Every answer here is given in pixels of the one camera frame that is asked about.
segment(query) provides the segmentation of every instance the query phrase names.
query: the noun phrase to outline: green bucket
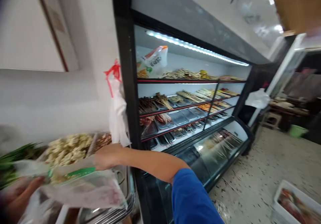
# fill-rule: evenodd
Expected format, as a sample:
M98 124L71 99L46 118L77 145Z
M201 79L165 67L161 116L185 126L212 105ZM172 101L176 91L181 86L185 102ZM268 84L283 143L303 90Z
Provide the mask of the green bucket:
M291 129L289 130L290 136L295 138L301 138L301 136L307 132L308 130L306 128L303 128L298 125L291 125Z

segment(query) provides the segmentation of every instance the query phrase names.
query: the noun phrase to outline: terrazzo floor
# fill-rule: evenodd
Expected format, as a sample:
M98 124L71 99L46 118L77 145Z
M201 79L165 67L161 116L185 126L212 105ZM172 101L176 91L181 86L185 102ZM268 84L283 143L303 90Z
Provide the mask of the terrazzo floor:
M273 198L282 180L321 203L321 145L262 128L209 196L228 224L274 224Z

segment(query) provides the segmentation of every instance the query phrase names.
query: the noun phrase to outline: plastic bag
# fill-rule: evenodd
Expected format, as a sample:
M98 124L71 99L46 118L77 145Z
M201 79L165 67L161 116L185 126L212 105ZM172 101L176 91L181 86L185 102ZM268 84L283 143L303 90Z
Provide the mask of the plastic bag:
M28 206L18 224L56 223L62 204L48 198L38 188L30 197Z
M254 91L248 95L245 105L253 106L258 109L264 109L270 102L270 97L261 88L258 91Z
M43 165L39 161L33 162L33 167ZM95 171L94 156L67 166L55 167L49 173L52 182L39 190L51 200L72 208L128 207L116 175L111 170Z
M34 160L19 160L13 163L18 177L46 176L49 165L44 162Z
M127 115L126 101L123 97L123 83L120 79L120 65L115 60L110 70L105 72L111 94L111 106L109 108L109 128L112 143L121 143L123 147L128 146L131 142L127 136Z
M70 207L125 208L128 205L115 174L111 170L95 171L61 185L46 185L46 195Z
M137 61L137 73L140 78L159 78L167 66L167 46L159 46Z

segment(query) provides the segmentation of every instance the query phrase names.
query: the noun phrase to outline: person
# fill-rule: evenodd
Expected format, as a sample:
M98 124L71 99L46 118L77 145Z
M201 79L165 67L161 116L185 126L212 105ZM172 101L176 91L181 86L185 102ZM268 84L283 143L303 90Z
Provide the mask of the person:
M44 177L37 177L31 181L20 178L11 191L4 193L0 198L1 223L18 223L25 212L32 194L43 184Z
M202 183L181 159L163 152L107 145L95 154L97 170L117 165L142 169L172 184L172 206L175 224L224 224Z

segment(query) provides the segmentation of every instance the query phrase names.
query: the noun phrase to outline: plastic stool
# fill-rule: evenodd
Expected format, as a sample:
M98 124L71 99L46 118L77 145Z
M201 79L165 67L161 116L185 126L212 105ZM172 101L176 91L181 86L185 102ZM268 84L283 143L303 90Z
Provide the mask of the plastic stool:
M267 120L270 119L270 118L276 120L274 124L270 124L270 123L267 122ZM278 129L281 119L282 119L281 115L269 112L264 116L264 118L262 120L262 124L263 125L267 125L267 126L271 126L271 127L273 127L273 129Z

